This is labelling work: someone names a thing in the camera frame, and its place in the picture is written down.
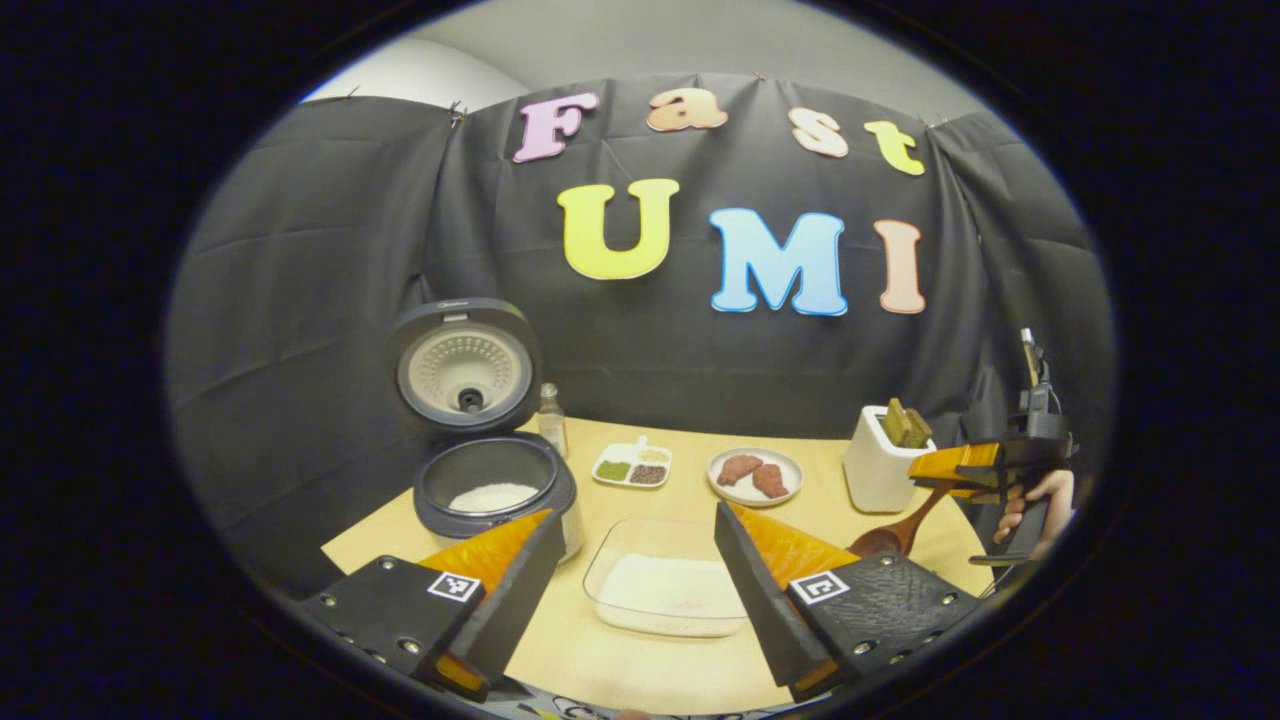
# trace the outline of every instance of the colorful foam letter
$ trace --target colorful foam letter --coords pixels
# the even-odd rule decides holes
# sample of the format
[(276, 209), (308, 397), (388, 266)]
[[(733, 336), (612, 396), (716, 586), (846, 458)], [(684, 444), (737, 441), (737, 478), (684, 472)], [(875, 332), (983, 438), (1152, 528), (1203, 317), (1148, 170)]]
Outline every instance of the colorful foam letter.
[(600, 281), (637, 278), (667, 258), (671, 245), (671, 196), (680, 190), (673, 179), (636, 181), (627, 192), (640, 199), (640, 241), (631, 250), (604, 245), (604, 204), (613, 197), (607, 184), (582, 184), (561, 192), (564, 208), (564, 258), (579, 273)]
[(791, 306), (804, 315), (844, 315), (849, 302), (840, 295), (840, 261), (836, 238), (845, 229), (840, 218), (805, 213), (791, 228), (786, 247), (765, 227), (755, 210), (728, 208), (710, 215), (724, 241), (724, 274), (712, 307), (724, 313), (755, 309), (755, 293), (748, 287), (748, 270), (764, 292), (764, 301), (777, 310), (800, 278), (800, 292)]
[(884, 156), (884, 160), (887, 160), (893, 169), (901, 170), (909, 176), (924, 174), (924, 163), (913, 160), (911, 156), (906, 154), (908, 147), (915, 147), (915, 138), (900, 132), (897, 126), (888, 120), (867, 123), (863, 128), (876, 136), (876, 140), (879, 141), (881, 155)]
[(714, 128), (728, 120), (716, 104), (716, 95), (699, 87), (681, 87), (659, 92), (649, 100), (649, 127), (658, 132), (695, 128)]
[(849, 143), (840, 137), (840, 126), (831, 115), (808, 108), (792, 108), (787, 118), (795, 126), (791, 135), (805, 150), (832, 158), (849, 155)]
[(899, 220), (877, 220), (872, 227), (884, 241), (884, 265), (888, 275), (881, 307), (890, 313), (913, 315), (924, 310), (924, 296), (916, 278), (915, 243), (920, 231)]
[(599, 95), (584, 92), (525, 105), (520, 109), (520, 114), (525, 115), (525, 142), (511, 159), (527, 163), (559, 155), (564, 150), (564, 143), (556, 138), (556, 131), (561, 131), (564, 137), (572, 136), (582, 124), (582, 110), (590, 110), (599, 104)]

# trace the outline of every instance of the rice cooker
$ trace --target rice cooker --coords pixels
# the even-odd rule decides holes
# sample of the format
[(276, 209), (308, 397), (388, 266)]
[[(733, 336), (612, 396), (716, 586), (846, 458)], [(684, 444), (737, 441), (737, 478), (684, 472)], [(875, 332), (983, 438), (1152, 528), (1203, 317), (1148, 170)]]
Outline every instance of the rice cooker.
[(431, 302), (392, 333), (406, 418), (431, 446), (413, 509), (448, 546), (538, 512), (564, 510), (564, 556), (582, 546), (577, 483), (552, 443), (517, 432), (538, 411), (541, 357), (521, 311), (500, 300)]

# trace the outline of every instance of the wooden table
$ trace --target wooden table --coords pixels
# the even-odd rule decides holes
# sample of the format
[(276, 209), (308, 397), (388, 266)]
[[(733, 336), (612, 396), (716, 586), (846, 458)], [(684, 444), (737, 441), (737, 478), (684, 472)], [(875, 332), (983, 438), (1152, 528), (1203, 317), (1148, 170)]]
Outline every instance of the wooden table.
[[(530, 421), (525, 428), (536, 432)], [(714, 523), (721, 500), (707, 482), (707, 462), (733, 447), (783, 452), (804, 469), (804, 487), (787, 502), (762, 510), (827, 542), (847, 546), (863, 532), (905, 518), (928, 492), (916, 488), (910, 506), (896, 515), (858, 511), (841, 465), (847, 439), (772, 439), (639, 428), (570, 418), (568, 465), (577, 479), (582, 512), (582, 550), (566, 561), (547, 592), (507, 666), (512, 678), (575, 700), (607, 707), (635, 707), (652, 714), (737, 712), (791, 701), (774, 687), (755, 633), (748, 623), (726, 638), (649, 635), (605, 625), (582, 589), (586, 574), (609, 528), (627, 518)], [(599, 483), (591, 468), (605, 446), (635, 442), (672, 451), (667, 483), (635, 489)], [(420, 560), (440, 546), (422, 528), (407, 489), (321, 548), (344, 573), (379, 555)], [(945, 500), (920, 525), (911, 560), (943, 579), (979, 594), (991, 570), (970, 565), (982, 543), (960, 507)]]

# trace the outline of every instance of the glass bottle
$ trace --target glass bottle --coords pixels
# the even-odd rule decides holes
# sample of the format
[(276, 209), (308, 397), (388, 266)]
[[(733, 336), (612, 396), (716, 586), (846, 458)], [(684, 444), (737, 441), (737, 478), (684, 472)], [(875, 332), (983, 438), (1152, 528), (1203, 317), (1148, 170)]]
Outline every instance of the glass bottle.
[(564, 434), (564, 411), (556, 401), (556, 383), (543, 383), (543, 406), (538, 410), (538, 432), (568, 459), (568, 437)]

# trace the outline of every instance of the human hand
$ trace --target human hand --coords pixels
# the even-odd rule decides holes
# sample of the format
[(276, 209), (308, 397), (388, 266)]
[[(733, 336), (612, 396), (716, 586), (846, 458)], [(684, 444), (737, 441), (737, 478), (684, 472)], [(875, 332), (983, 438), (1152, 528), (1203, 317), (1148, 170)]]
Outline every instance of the human hand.
[(1070, 470), (1053, 470), (1044, 475), (1025, 496), (1023, 486), (1015, 484), (1009, 488), (1010, 501), (1005, 505), (1005, 516), (1000, 519), (995, 541), (1004, 542), (1009, 533), (1023, 521), (1023, 511), (1027, 510), (1028, 501), (1037, 501), (1048, 495), (1048, 512), (1044, 514), (1044, 528), (1041, 537), (1032, 548), (1032, 560), (1039, 560), (1048, 551), (1059, 533), (1071, 519), (1071, 493), (1075, 489), (1075, 475)]

